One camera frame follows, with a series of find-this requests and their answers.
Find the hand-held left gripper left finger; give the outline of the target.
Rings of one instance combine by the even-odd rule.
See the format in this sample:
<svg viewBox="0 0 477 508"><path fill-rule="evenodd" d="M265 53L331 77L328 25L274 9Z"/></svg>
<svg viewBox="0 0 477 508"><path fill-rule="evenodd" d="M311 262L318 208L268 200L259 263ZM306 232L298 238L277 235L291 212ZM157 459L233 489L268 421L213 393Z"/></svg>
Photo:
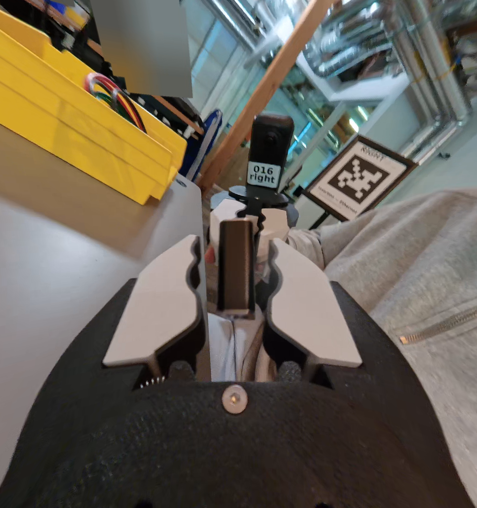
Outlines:
<svg viewBox="0 0 477 508"><path fill-rule="evenodd" d="M184 361L196 372L206 341L200 260L200 238L190 234L140 272L104 366L146 365L153 375L168 375L174 362Z"/></svg>

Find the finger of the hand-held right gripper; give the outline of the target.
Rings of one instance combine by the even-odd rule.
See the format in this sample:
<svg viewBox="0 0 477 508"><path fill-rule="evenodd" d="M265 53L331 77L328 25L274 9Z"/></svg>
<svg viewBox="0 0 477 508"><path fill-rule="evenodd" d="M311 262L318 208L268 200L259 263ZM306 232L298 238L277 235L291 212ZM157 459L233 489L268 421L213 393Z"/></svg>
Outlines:
<svg viewBox="0 0 477 508"><path fill-rule="evenodd" d="M262 221L262 229L259 232L259 240L257 246L258 255L267 255L269 242L273 239L286 241L290 227L288 226L287 213L285 209L280 208L263 208L261 210L264 220Z"/></svg>
<svg viewBox="0 0 477 508"><path fill-rule="evenodd" d="M213 211L210 212L209 244L219 246L220 224L226 220L237 219L237 213L244 210L246 204L224 199Z"/></svg>

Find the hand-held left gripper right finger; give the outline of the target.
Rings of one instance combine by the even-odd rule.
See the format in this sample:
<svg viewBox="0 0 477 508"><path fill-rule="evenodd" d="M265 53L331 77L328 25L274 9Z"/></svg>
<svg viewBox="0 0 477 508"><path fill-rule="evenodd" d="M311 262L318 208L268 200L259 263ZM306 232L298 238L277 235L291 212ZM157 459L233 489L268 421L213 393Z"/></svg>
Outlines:
<svg viewBox="0 0 477 508"><path fill-rule="evenodd" d="M302 375L320 366L358 368L362 358L327 275L281 239L269 243L269 286L263 347L280 368Z"/></svg>

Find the black ethernet adapter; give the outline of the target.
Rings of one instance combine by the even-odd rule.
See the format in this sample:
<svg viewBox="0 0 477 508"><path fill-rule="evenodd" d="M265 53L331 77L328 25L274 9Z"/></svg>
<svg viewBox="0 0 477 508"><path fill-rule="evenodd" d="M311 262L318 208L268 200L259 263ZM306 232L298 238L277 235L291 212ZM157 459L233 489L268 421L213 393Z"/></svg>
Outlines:
<svg viewBox="0 0 477 508"><path fill-rule="evenodd" d="M246 218L228 219L219 226L217 311L252 320L255 317L253 224Z"/></svg>

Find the blue curved object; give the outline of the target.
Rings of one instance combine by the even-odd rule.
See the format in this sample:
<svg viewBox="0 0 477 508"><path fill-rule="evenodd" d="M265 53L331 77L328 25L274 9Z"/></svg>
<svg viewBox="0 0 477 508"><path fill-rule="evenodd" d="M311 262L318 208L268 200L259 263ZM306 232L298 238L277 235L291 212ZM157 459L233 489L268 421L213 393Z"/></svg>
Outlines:
<svg viewBox="0 0 477 508"><path fill-rule="evenodd" d="M204 135L198 140L191 137L187 142L183 163L179 174L195 183L206 156L210 153L222 126L223 113L215 109L204 120Z"/></svg>

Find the light striped pants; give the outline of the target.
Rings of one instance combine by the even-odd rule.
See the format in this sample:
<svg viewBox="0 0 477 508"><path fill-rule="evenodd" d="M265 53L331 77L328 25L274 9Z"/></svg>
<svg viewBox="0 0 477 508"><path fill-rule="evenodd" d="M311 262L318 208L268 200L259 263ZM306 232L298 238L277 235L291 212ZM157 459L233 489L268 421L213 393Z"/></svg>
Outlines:
<svg viewBox="0 0 477 508"><path fill-rule="evenodd" d="M208 314L210 371L214 382L272 382L277 368L263 343L265 318L229 319Z"/></svg>

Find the framed marker sign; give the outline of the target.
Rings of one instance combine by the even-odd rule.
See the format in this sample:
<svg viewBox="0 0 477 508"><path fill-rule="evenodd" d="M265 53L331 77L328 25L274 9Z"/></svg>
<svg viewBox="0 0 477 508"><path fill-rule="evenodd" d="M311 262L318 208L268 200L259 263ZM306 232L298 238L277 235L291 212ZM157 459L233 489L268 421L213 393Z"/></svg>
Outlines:
<svg viewBox="0 0 477 508"><path fill-rule="evenodd" d="M337 220L350 221L377 206L418 163L355 135L303 195Z"/></svg>

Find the wooden beam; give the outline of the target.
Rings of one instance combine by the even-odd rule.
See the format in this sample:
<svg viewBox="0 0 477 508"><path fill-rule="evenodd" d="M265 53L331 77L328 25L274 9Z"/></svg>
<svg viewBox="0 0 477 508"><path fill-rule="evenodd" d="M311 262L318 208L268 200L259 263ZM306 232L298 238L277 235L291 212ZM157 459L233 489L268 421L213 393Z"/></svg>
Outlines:
<svg viewBox="0 0 477 508"><path fill-rule="evenodd" d="M205 198L209 190L213 188L235 150L251 131L255 116L264 110L332 5L333 1L309 2L289 38L276 54L236 122L230 128L226 138L209 159L208 167L198 182L202 198Z"/></svg>

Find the grey hoodie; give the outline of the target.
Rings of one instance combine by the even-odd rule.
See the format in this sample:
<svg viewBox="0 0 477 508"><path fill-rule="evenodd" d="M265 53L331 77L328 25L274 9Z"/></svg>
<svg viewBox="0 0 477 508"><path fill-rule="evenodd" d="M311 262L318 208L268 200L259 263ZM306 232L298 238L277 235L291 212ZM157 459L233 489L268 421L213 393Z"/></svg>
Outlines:
<svg viewBox="0 0 477 508"><path fill-rule="evenodd" d="M381 207L313 240L315 263L418 375L477 507L477 190Z"/></svg>

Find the stack of yellow plastic bins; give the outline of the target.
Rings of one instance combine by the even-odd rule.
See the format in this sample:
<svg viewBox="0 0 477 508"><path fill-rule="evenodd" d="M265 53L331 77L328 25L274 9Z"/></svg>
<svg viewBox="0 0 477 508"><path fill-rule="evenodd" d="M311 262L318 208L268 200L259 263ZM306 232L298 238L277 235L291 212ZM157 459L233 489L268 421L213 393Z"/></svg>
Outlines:
<svg viewBox="0 0 477 508"><path fill-rule="evenodd" d="M48 35L0 10L0 124L144 205L160 200L186 152L177 134L132 102L145 130L86 88L92 74Z"/></svg>

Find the silver ventilation ducts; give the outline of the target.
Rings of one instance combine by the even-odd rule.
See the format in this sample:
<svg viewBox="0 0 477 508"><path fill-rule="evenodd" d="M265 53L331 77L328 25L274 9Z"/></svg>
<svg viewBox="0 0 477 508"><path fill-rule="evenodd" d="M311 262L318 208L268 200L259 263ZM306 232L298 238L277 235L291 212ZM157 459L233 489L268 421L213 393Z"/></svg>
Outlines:
<svg viewBox="0 0 477 508"><path fill-rule="evenodd" d="M320 78L391 48L409 79L424 124L401 154L422 165L467 124L471 104L431 1L332 2L309 29L303 55Z"/></svg>

